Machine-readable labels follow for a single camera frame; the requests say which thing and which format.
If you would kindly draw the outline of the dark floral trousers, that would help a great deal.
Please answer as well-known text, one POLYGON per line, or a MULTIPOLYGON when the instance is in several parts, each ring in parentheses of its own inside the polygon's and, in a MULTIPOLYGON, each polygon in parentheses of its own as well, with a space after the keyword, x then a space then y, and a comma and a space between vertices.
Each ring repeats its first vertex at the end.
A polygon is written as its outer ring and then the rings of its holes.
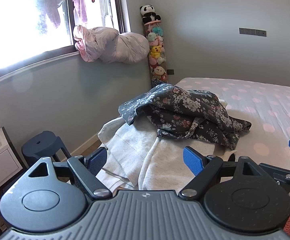
POLYGON ((158 137, 197 139, 231 150, 252 126, 249 121, 229 116, 216 94, 168 83, 123 103, 118 111, 128 125, 145 115, 157 128, 158 137))

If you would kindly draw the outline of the panda plush toy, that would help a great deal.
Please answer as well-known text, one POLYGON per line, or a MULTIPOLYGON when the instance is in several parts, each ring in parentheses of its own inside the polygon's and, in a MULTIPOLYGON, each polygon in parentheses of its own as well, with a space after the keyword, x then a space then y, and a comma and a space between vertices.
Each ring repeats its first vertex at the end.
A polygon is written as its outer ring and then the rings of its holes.
POLYGON ((151 4, 141 6, 140 14, 142 16, 142 22, 144 24, 147 24, 152 21, 161 20, 161 16, 155 12, 155 8, 151 4))

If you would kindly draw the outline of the window with dark frame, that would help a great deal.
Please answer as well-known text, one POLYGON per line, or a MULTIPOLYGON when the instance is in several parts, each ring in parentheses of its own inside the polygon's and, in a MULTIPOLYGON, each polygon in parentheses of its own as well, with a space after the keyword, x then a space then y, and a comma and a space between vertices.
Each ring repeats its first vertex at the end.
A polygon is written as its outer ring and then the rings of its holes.
POLYGON ((125 33, 125 0, 84 0, 87 23, 76 24, 72 0, 0 0, 0 79, 74 53, 74 27, 125 33))

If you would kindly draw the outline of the pink polka dot bedsheet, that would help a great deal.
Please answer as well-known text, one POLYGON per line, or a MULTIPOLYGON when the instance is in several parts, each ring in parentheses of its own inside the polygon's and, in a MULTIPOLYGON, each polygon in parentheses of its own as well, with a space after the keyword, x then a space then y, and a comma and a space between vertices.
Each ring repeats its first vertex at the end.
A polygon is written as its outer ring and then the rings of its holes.
POLYGON ((290 170, 290 87, 243 80, 188 77, 185 90, 208 90, 227 103, 228 115, 252 126, 240 137, 236 156, 290 170))

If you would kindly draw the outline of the plush toy storage tube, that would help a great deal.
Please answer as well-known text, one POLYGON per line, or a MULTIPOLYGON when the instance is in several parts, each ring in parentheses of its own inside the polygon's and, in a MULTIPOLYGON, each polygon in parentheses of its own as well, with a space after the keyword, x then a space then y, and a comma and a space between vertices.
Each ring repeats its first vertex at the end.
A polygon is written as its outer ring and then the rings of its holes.
POLYGON ((155 20, 144 25, 145 35, 149 44, 148 63, 152 87, 161 83, 168 83, 166 50, 163 29, 160 24, 160 20, 155 20))

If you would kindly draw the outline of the rolled pink duvet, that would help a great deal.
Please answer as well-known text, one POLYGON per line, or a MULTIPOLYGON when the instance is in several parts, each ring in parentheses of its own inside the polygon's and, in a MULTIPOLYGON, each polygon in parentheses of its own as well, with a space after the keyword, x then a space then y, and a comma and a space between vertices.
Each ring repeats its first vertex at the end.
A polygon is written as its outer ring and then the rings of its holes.
POLYGON ((144 60, 149 53, 148 40, 138 33, 119 33, 107 27, 87 29, 77 25, 73 30, 75 48, 86 62, 100 60, 104 63, 134 64, 144 60))

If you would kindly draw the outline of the grey wall switch panel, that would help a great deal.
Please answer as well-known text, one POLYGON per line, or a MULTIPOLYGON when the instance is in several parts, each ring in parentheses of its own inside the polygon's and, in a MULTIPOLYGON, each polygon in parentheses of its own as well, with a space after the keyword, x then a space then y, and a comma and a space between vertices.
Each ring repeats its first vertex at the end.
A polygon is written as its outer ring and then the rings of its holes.
POLYGON ((239 28, 239 33, 242 35, 253 35, 253 36, 267 37, 266 30, 239 28))

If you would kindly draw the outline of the dark blue plastic stool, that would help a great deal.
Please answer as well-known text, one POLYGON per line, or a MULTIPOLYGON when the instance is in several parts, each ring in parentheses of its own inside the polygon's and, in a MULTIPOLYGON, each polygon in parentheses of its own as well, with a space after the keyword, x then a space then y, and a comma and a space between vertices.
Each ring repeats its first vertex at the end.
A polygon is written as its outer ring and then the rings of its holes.
POLYGON ((56 162, 59 162, 60 160, 56 156, 58 150, 61 150, 67 159, 71 157, 61 138, 51 131, 43 131, 29 139, 21 147, 21 152, 29 167, 42 157, 52 157, 56 162))

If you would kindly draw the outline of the black wall socket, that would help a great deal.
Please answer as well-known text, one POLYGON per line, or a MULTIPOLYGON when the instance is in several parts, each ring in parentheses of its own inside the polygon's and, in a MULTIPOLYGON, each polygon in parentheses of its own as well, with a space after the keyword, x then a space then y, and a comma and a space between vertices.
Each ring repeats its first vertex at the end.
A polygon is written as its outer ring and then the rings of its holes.
POLYGON ((167 69, 167 74, 168 75, 174 75, 174 70, 173 69, 167 69))

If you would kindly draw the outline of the light grey sweatshirt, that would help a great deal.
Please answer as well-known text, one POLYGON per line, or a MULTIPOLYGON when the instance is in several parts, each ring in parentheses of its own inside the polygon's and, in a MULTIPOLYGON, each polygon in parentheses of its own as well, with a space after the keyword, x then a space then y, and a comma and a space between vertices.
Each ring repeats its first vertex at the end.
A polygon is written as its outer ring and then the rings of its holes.
POLYGON ((179 192, 194 175, 183 161, 190 146, 202 155, 214 154, 228 160, 234 151, 199 140, 159 138, 157 129, 141 117, 132 125, 113 119, 98 133, 107 150, 107 162, 97 178, 111 192, 126 190, 175 190, 179 192))

